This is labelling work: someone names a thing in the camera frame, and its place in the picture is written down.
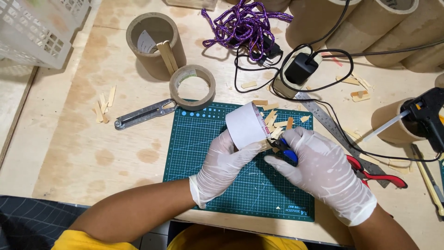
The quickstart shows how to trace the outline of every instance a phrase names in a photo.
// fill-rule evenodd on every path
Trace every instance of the pliers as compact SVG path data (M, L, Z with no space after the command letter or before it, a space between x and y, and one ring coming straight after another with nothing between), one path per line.
M361 163L359 161L350 155L347 155L347 160L349 161L350 165L352 166L353 171L355 172L356 176L361 179L362 183L364 183L367 187L369 186L367 183L367 180L385 180L390 181L395 186L399 188L407 188L407 183L405 181L397 176L389 175L389 174L369 174L367 173L364 168L362 167Z
M270 143L270 145L272 147L277 148L280 151L282 151L282 153L285 156L287 156L288 158L290 158L291 160L293 160L295 162L294 166L297 166L297 162L298 162L297 155L293 150L291 150L290 146L288 146L288 144L284 138L279 138L279 139L270 138L267 140L268 140L268 143Z

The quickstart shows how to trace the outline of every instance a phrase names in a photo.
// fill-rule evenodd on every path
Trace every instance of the yellow shirt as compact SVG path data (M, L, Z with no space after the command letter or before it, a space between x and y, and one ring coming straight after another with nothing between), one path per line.
M107 244L85 232L66 230L52 250L137 250L130 243ZM212 226L195 224L179 233L167 250L307 250L305 244L267 235L251 234Z

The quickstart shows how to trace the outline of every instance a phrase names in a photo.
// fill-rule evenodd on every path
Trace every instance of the white paper roll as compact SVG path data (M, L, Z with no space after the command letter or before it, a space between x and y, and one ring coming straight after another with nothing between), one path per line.
M225 122L231 139L238 149L271 136L264 118L252 102L227 114Z

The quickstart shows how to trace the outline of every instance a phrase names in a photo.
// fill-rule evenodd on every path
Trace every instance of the person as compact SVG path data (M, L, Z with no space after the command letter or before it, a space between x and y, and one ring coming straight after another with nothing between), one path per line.
M340 146L302 127L285 131L282 136L298 155L298 166L293 167L274 155L265 156L265 161L293 185L328 205L348 226L357 249L418 249L356 177ZM253 143L235 152L226 130L211 142L198 174L125 190L99 201L61 234L52 249L133 250L128 242L196 204L205 208L207 202L223 194L260 149L260 144ZM168 249L306 250L307 247L301 241L196 224L179 233Z

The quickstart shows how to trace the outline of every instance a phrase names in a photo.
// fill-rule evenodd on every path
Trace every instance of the kraft paper tube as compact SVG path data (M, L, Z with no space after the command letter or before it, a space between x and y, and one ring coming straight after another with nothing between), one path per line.
M420 0L418 8L364 52L415 47L438 41L444 36L444 0ZM366 56L375 66L395 65L415 51Z
M386 122L400 114L401 106L408 100L413 98L407 98L395 103L389 104L382 108L377 109L372 115L372 128L377 128L384 125ZM422 141L426 138L417 136L413 133L417 131L416 125L412 123L406 123L402 120L397 121L395 124L386 128L384 131L378 134L378 137L382 140L398 143L411 143L414 141Z
M284 12L287 10L291 0L254 0L261 2L267 12Z
M225 1L227 1L228 3L230 3L230 4L234 4L234 5L236 5L236 4L238 4L241 0L225 0Z
M179 31L167 15L150 12L136 17L128 26L127 43L148 73L162 81L171 78L162 56L156 51L156 44L170 41L171 50L180 68L186 65Z
M326 41L327 48L361 53L418 8L419 0L362 0Z
M435 87L444 88L444 74L440 74L435 80Z
M252 102L228 113L225 122L238 149L271 136L258 108Z
M444 44L418 50L401 63L408 70L416 73L436 72L436 68L444 63Z
M351 0L342 22L350 15L361 0ZM285 38L290 47L313 42L323 37L338 21L344 10L343 0L294 0L289 8L294 15ZM312 45L314 50L325 43L325 38Z

